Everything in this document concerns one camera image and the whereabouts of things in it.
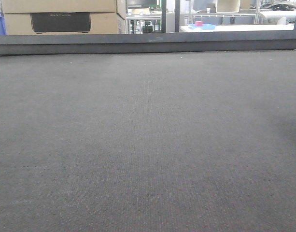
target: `black label on box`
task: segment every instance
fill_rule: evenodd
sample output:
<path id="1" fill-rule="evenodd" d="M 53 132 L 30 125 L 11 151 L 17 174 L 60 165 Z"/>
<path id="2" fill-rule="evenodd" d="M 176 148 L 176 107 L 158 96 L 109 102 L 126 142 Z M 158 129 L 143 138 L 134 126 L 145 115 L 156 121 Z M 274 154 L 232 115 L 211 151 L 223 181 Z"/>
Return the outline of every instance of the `black label on box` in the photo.
<path id="1" fill-rule="evenodd" d="M 31 13 L 33 30 L 44 32 L 89 32 L 89 12 L 76 13 Z"/>

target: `pink object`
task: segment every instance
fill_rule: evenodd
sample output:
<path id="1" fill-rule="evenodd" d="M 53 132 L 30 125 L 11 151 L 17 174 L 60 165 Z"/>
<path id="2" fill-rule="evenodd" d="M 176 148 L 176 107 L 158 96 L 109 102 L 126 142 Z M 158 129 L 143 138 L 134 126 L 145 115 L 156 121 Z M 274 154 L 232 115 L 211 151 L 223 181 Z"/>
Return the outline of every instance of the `pink object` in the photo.
<path id="1" fill-rule="evenodd" d="M 202 21 L 196 21 L 195 22 L 196 27 L 202 27 L 203 25 L 204 25 L 204 23 Z"/>

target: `cardboard box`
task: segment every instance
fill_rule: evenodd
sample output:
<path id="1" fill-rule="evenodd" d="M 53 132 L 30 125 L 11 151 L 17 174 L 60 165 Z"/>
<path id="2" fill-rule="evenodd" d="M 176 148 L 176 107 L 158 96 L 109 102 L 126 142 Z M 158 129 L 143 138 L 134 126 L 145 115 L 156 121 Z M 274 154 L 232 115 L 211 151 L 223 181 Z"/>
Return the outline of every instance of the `cardboard box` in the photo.
<path id="1" fill-rule="evenodd" d="M 216 13 L 215 3 L 207 3 L 207 13 Z"/>
<path id="2" fill-rule="evenodd" d="M 4 14 L 115 12 L 126 17 L 126 0 L 1 0 Z"/>
<path id="3" fill-rule="evenodd" d="M 217 13 L 236 13 L 240 10 L 240 0 L 217 0 Z"/>
<path id="4" fill-rule="evenodd" d="M 241 0 L 240 2 L 241 2 L 240 8 L 241 9 L 244 9 L 244 10 L 249 9 L 250 6 L 251 6 L 251 4 L 252 4 L 252 1 L 251 0 Z"/>
<path id="5" fill-rule="evenodd" d="M 140 14 L 143 14 L 143 15 L 147 15 L 150 13 L 150 9 L 149 8 L 139 8 L 139 9 L 132 9 L 132 15 L 140 15 Z"/>
<path id="6" fill-rule="evenodd" d="M 7 35 L 37 35 L 33 29 L 31 14 L 4 14 Z M 117 13 L 90 13 L 90 31 L 46 32 L 41 35 L 68 34 L 125 34 L 125 20 Z"/>

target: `gray carpet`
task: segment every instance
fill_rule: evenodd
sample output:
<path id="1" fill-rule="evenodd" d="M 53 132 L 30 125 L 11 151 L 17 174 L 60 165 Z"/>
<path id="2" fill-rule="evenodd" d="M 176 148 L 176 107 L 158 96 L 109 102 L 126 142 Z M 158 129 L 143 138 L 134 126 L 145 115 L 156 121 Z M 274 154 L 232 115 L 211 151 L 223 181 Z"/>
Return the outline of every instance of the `gray carpet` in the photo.
<path id="1" fill-rule="evenodd" d="M 0 232 L 296 232 L 296 51 L 0 57 Z"/>

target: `black metal rail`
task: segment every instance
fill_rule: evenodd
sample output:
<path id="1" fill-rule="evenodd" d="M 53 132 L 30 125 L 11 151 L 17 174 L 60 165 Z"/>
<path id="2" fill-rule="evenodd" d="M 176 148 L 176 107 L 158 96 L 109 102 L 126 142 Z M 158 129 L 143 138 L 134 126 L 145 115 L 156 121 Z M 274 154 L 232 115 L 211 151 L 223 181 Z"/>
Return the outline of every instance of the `black metal rail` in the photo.
<path id="1" fill-rule="evenodd" d="M 162 33 L 166 33 L 166 12 L 167 12 L 167 0 L 161 0 L 161 7 L 162 7 L 162 25 L 161 31 Z"/>
<path id="2" fill-rule="evenodd" d="M 0 36 L 0 55 L 296 49 L 296 30 Z"/>
<path id="3" fill-rule="evenodd" d="M 175 32 L 180 31 L 180 0 L 176 0 L 175 9 Z"/>

